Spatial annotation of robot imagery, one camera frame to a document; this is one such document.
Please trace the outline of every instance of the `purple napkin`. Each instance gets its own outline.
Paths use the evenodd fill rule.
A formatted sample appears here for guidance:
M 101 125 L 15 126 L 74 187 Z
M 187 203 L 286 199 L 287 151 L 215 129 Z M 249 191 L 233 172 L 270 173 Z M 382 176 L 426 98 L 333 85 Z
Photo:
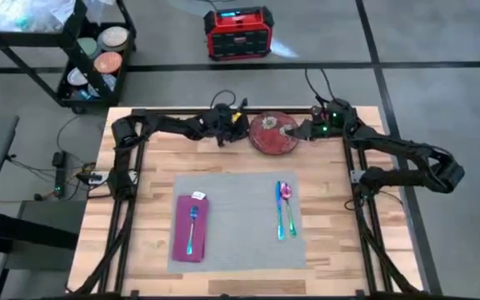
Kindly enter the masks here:
M 197 218 L 193 227 L 192 254 L 187 254 L 188 239 L 192 219 L 190 210 L 196 206 Z M 179 196 L 175 217 L 175 237 L 173 239 L 172 259 L 179 262 L 200 263 L 205 255 L 205 233 L 207 232 L 208 200 Z

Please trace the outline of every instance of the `table leg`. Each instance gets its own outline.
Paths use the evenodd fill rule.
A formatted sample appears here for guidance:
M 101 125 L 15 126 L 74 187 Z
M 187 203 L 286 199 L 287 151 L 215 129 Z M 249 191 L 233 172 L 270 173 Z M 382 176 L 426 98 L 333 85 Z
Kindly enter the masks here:
M 8 272 L 10 270 L 7 268 L 4 268 L 1 270 L 1 275 L 0 275 L 0 299 L 1 299 L 1 294 L 3 294 L 3 289 L 5 288 L 5 283 L 7 282 L 7 277 L 8 277 Z
M 78 235 L 0 213 L 0 238 L 73 250 L 77 246 Z

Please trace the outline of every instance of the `spoon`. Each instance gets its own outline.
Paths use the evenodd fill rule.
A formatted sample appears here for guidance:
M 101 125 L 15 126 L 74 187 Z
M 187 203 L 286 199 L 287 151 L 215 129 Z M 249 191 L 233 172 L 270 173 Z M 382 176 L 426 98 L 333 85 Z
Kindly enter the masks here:
M 287 203 L 287 214 L 288 214 L 288 227 L 290 228 L 290 236 L 295 238 L 298 234 L 296 233 L 296 227 L 293 224 L 292 209 L 290 208 L 289 199 L 292 197 L 292 188 L 286 182 L 281 182 L 281 198 Z

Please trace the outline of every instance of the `red power station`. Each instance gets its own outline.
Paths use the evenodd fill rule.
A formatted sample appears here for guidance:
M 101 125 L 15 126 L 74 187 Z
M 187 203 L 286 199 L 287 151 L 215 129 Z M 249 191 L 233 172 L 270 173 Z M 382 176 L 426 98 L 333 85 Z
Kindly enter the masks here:
M 274 21 L 267 7 L 218 10 L 204 19 L 208 56 L 213 60 L 261 58 L 272 51 Z

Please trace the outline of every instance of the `gray placemat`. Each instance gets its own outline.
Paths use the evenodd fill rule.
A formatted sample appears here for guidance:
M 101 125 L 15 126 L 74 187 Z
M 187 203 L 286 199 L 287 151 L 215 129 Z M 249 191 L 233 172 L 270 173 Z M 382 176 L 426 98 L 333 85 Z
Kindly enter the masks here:
M 278 241 L 277 237 L 277 181 L 285 181 L 292 187 L 290 206 L 297 237 L 290 237 L 283 203 L 285 241 Z M 173 191 L 174 212 L 178 196 L 191 195 L 194 191 L 207 194 L 210 209 L 205 258 L 200 263 L 176 262 L 170 255 L 167 262 L 169 273 L 306 268 L 299 186 L 295 173 L 181 175 L 176 176 Z M 173 219 L 170 253 L 174 227 Z

